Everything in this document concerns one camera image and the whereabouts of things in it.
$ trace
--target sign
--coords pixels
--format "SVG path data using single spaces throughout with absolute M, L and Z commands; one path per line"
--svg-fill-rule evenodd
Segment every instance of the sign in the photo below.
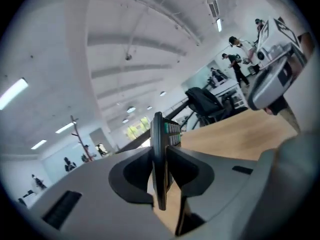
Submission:
M 274 19 L 275 21 L 275 25 L 277 27 L 277 29 L 284 34 L 287 38 L 289 38 L 292 43 L 294 43 L 298 48 L 300 48 L 298 39 L 296 37 L 296 35 L 294 34 L 294 32 L 289 29 L 286 25 L 284 25 L 281 21 Z

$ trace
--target white ceiling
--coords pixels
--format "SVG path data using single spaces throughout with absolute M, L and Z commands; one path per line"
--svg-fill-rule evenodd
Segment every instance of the white ceiling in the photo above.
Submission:
M 2 40 L 0 92 L 22 77 L 29 85 L 0 111 L 5 151 L 31 154 L 31 147 L 48 140 L 40 152 L 71 133 L 55 133 L 71 122 L 70 115 L 79 118 L 79 126 L 94 119 L 68 55 L 64 6 L 64 0 L 27 1 Z
M 83 33 L 71 9 L 86 16 Z M 29 150 L 48 140 L 41 153 L 71 133 L 55 133 L 70 115 L 79 126 L 102 118 L 113 131 L 128 106 L 137 108 L 131 120 L 156 110 L 161 91 L 214 57 L 213 22 L 206 0 L 27 0 L 1 40 L 0 93 L 21 77 L 29 87 L 0 111 L 0 144 Z
M 148 105 L 156 107 L 155 97 L 168 91 L 165 82 L 179 64 L 218 35 L 213 22 L 206 0 L 90 1 L 88 67 L 111 130 L 123 125 L 128 106 L 135 106 L 137 115 Z

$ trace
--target wooden table top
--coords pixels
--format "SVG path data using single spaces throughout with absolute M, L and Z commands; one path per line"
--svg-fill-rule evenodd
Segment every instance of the wooden table top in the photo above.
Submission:
M 181 147 L 206 154 L 258 160 L 267 149 L 278 147 L 284 140 L 297 135 L 281 116 L 250 109 L 228 119 L 185 132 Z M 154 196 L 154 213 L 175 232 L 180 210 L 181 191 L 174 182 L 167 193 L 167 209 L 159 210 Z

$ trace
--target person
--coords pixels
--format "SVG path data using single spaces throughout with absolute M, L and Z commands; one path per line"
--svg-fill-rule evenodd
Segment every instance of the person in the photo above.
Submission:
M 253 48 L 252 44 L 247 40 L 239 40 L 234 36 L 229 37 L 229 43 L 231 46 L 236 46 L 241 48 L 245 55 L 247 56 L 248 60 L 253 64 L 253 70 L 256 74 L 260 71 L 260 60 L 258 59 L 257 55 L 255 54 L 255 49 Z
M 240 84 L 241 79 L 245 82 L 246 86 L 249 86 L 250 83 L 249 83 L 248 79 L 246 78 L 246 76 L 241 72 L 240 66 L 236 61 L 236 56 L 223 53 L 222 59 L 229 59 L 230 60 L 231 64 L 229 65 L 229 68 L 232 67 L 234 69 L 235 77 L 236 77 L 237 82 L 239 83 L 239 86 L 241 87 L 241 84 Z
M 47 188 L 47 186 L 45 184 L 43 184 L 43 182 L 44 182 L 43 180 L 38 179 L 37 177 L 35 177 L 34 174 L 32 174 L 31 176 L 35 182 L 36 187 L 40 188 L 41 190 L 45 190 Z
M 101 144 L 99 144 L 99 145 L 97 146 L 97 147 L 98 147 L 98 152 L 99 152 L 99 154 L 103 157 L 103 156 L 105 156 L 107 153 L 104 152 L 104 151 L 101 149 L 100 145 L 101 145 Z
M 210 71 L 211 71 L 212 78 L 216 78 L 218 82 L 221 82 L 224 80 L 222 75 L 220 75 L 219 72 L 217 72 L 217 70 L 214 69 L 213 67 L 210 69 Z
M 81 160 L 82 160 L 82 162 L 84 162 L 84 163 L 88 163 L 88 162 L 89 162 L 89 158 L 86 157 L 84 154 L 81 156 Z
M 65 161 L 65 163 L 66 163 L 66 164 L 64 165 L 64 169 L 65 169 L 65 171 L 66 171 L 67 173 L 68 173 L 68 172 L 71 172 L 74 168 L 77 167 L 76 164 L 75 164 L 74 162 L 71 163 L 67 157 L 64 158 L 64 161 Z
M 262 19 L 256 18 L 254 22 L 256 24 L 256 30 L 258 31 L 258 41 L 259 41 L 260 31 L 264 27 L 264 21 Z
M 86 151 L 86 154 L 90 156 L 91 160 L 94 160 L 94 158 L 97 156 L 97 154 L 91 154 L 89 152 L 89 145 L 84 145 L 84 150 Z

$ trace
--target black office chair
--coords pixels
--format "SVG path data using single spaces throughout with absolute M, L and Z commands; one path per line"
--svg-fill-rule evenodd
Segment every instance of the black office chair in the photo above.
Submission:
M 207 89 L 199 87 L 190 88 L 185 94 L 189 98 L 189 108 L 199 115 L 198 121 L 204 125 L 213 124 L 246 110 L 235 109 L 231 99 L 234 95 L 232 92 L 222 97 L 222 103 Z

